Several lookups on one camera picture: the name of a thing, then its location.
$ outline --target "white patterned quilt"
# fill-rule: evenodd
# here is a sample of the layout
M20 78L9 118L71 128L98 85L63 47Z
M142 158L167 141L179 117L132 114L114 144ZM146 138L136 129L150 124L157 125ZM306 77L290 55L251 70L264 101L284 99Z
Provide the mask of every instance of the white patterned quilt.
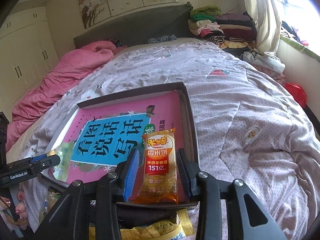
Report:
M179 39L124 50L48 110L20 157L32 145L43 154L79 101L170 82L188 89L201 170L221 180L243 179L286 236L302 238L320 204L320 143L313 126L283 87L210 42ZM23 189L36 230L45 184L35 178ZM198 209L189 212L195 227L197 214ZM227 239L225 210L223 224Z

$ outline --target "purple folded cloth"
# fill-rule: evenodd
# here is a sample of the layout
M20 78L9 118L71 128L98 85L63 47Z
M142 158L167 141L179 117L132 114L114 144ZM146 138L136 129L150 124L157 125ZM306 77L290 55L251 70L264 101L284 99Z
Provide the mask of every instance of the purple folded cloth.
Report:
M241 14L235 14L235 13L226 13L222 16L216 15L215 18L217 20L224 20L224 21L250 21L249 16L247 15L241 15Z

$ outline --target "yellow package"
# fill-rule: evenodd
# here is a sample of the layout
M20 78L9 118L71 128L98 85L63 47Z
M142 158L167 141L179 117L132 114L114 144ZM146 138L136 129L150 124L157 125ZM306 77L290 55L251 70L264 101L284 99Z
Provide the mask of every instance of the yellow package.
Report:
M120 229L120 232L122 240L177 240L195 233L187 209L179 210L174 221L161 220L148 227ZM90 227L89 240L95 238L95 228Z
M145 171L134 203L178 203L174 129L144 134Z

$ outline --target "window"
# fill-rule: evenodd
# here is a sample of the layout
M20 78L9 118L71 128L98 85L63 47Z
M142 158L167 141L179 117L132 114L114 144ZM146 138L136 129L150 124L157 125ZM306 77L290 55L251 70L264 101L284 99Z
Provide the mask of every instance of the window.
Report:
M280 18L297 32L300 40L320 55L320 17L309 0L275 0Z

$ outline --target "curtain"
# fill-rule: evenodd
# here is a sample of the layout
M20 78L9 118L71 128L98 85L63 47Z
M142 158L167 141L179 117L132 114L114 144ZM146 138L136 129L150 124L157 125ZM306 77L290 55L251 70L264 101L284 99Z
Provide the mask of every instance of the curtain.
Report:
M244 0L248 14L256 24L257 49L275 55L280 41L281 20L275 0Z

